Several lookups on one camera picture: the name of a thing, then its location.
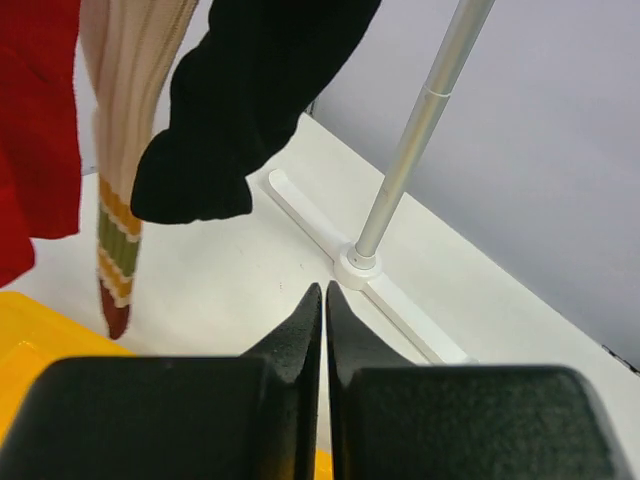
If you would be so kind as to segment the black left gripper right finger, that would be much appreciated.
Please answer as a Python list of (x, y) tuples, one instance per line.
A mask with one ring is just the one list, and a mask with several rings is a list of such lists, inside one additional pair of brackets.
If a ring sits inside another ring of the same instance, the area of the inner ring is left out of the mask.
[(338, 479), (629, 479), (594, 388), (560, 365), (417, 365), (326, 292)]

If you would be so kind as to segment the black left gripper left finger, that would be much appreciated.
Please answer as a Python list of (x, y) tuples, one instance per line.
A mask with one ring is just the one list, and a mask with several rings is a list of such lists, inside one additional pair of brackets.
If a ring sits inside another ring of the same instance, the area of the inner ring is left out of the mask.
[(322, 292), (235, 357), (71, 357), (29, 388), (5, 479), (310, 479)]

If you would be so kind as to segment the black sock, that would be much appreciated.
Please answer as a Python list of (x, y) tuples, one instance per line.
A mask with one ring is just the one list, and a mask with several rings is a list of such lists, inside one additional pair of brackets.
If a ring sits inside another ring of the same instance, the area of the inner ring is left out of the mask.
[(172, 76), (169, 124), (139, 162), (133, 214), (164, 225), (249, 214), (249, 175), (287, 145), (378, 7), (214, 1), (206, 34)]

